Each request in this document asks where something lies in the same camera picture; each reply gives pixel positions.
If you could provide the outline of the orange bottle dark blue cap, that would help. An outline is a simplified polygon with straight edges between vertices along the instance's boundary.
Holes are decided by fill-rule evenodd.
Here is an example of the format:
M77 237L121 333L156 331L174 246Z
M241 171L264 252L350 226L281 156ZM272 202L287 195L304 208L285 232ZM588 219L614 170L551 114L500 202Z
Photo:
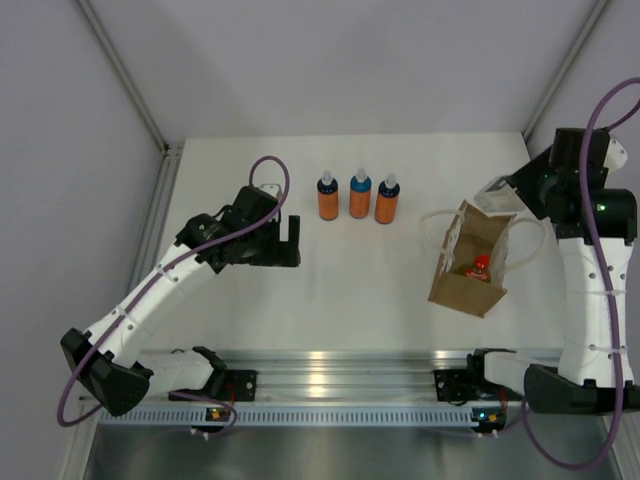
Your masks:
M321 219L332 221L339 214L338 182L329 170L325 170L316 183L318 211Z

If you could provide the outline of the orange bottle light blue cap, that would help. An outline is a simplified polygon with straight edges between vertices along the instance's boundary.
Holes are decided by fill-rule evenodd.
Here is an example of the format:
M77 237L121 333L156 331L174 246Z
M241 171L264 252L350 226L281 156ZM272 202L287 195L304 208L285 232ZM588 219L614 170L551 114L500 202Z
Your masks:
M349 213L353 218L368 216L371 200L371 178L364 168L359 168L350 180Z

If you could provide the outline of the orange bottle navy cap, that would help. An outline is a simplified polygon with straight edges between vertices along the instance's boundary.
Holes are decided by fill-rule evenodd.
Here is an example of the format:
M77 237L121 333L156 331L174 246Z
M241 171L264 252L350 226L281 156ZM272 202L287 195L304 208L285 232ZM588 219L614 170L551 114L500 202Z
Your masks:
M393 222L400 194L400 185L394 173L390 173L378 186L375 220L383 225Z

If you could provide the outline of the yellow bottle red cap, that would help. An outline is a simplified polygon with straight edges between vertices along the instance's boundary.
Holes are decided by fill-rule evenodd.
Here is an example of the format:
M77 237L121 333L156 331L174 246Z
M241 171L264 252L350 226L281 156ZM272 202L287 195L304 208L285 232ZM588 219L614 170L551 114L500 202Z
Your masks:
M491 258L488 254L478 255L471 264L460 267L457 274L484 283L490 283L490 262Z

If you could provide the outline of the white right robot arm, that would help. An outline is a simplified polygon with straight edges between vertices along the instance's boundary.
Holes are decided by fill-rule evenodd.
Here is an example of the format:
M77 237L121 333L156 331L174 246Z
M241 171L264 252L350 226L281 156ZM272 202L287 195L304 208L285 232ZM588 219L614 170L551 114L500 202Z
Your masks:
M567 319L556 367L513 350L467 358L467 389L488 397L504 387L536 413L636 412L639 388L625 343L627 270L637 238L637 202L606 187L627 152L608 129L559 128L553 143L474 198L484 213L529 211L554 229L565 275Z

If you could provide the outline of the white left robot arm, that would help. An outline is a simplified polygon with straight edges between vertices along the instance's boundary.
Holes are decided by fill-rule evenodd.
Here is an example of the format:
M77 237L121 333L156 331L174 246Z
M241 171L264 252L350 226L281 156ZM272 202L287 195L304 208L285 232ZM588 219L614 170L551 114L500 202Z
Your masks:
M189 294L228 265L296 268L300 218L288 218L280 238L278 200L244 186L217 215L189 219L154 270L102 320L61 340L70 368L83 387L113 416L143 399L185 391L207 400L226 386L224 362L206 347L143 354L156 330Z

